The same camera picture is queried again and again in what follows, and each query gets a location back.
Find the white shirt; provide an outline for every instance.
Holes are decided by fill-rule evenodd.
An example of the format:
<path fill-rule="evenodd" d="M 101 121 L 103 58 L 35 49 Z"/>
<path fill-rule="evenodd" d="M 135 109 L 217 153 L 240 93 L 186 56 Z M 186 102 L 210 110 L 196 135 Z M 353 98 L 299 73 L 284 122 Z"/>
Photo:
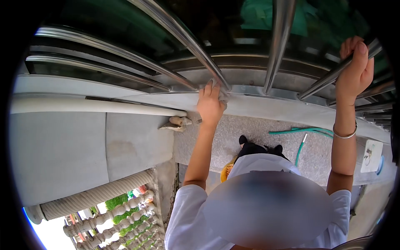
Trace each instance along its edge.
<path fill-rule="evenodd" d="M 250 171 L 285 171 L 300 174 L 288 160 L 273 154 L 250 154 L 240 157 L 228 179 Z M 328 228 L 311 242 L 298 248 L 332 249 L 347 239 L 350 220 L 351 193 L 339 190 L 330 195 L 334 216 Z M 171 219 L 165 235 L 166 250 L 230 250 L 235 244 L 228 242 L 207 226 L 202 212 L 207 193 L 197 185 L 181 187 L 177 193 Z"/>

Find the black pants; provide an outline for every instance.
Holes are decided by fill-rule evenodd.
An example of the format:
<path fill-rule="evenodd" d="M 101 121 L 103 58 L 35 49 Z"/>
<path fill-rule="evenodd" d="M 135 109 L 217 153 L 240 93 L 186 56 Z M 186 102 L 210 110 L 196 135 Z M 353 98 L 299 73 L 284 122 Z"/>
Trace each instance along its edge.
<path fill-rule="evenodd" d="M 282 153 L 277 152 L 274 148 L 270 148 L 270 147 L 264 148 L 264 147 L 262 147 L 260 145 L 255 144 L 255 143 L 246 142 L 243 145 L 242 150 L 239 152 L 238 157 L 236 158 L 234 164 L 239 159 L 239 157 L 244 156 L 244 155 L 248 155 L 248 154 L 274 154 L 274 155 L 277 155 L 277 156 L 280 156 L 280 157 L 283 157 L 283 158 L 287 159 Z"/>

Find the debris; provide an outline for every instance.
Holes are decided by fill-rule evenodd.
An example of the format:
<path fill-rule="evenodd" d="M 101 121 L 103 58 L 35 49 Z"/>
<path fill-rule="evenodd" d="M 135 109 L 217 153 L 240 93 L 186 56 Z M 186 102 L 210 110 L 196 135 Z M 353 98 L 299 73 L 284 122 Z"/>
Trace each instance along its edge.
<path fill-rule="evenodd" d="M 185 130 L 186 125 L 192 124 L 192 120 L 187 117 L 170 117 L 170 122 L 165 124 L 159 129 L 172 129 L 173 131 L 183 132 Z"/>
<path fill-rule="evenodd" d="M 181 125 L 191 125 L 192 124 L 192 120 L 190 120 L 189 118 L 187 118 L 187 117 L 177 117 L 177 116 L 170 117 L 170 122 L 172 124 L 179 125 L 179 126 L 181 126 Z"/>

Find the yellow bowl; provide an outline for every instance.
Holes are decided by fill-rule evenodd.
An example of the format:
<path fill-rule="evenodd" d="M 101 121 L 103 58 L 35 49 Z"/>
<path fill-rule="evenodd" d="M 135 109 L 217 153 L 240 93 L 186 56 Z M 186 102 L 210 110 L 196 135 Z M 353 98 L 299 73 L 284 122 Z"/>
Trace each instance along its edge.
<path fill-rule="evenodd" d="M 228 178 L 228 175 L 226 174 L 226 169 L 228 168 L 228 166 L 229 165 L 233 165 L 233 163 L 235 162 L 235 160 L 236 160 L 236 157 L 237 156 L 235 156 L 228 164 L 226 164 L 225 166 L 224 166 L 224 168 L 222 169 L 222 171 L 221 171 L 221 183 L 223 183 L 224 181 L 226 181 L 227 180 L 227 178 Z"/>

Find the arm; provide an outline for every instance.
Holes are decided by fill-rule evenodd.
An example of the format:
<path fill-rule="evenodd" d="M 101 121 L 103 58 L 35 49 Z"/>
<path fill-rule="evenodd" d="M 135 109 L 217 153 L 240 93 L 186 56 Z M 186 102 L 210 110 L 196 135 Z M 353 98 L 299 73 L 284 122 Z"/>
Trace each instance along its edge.
<path fill-rule="evenodd" d="M 213 88 L 211 84 L 212 82 L 208 82 L 206 87 L 199 91 L 197 110 L 202 118 L 202 123 L 183 181 L 183 186 L 195 184 L 204 190 L 210 170 L 211 147 L 215 129 L 225 108 L 225 105 L 218 101 L 219 84 Z"/>
<path fill-rule="evenodd" d="M 334 131 L 342 137 L 351 135 L 356 129 L 354 102 L 372 82 L 374 77 L 374 59 L 368 60 L 368 49 L 360 37 L 348 38 L 342 44 L 342 59 L 353 52 L 353 60 L 340 74 L 336 82 L 336 119 Z M 327 193 L 338 190 L 351 191 L 353 174 L 356 167 L 356 136 L 343 139 L 333 137 L 332 169 L 328 178 Z"/>

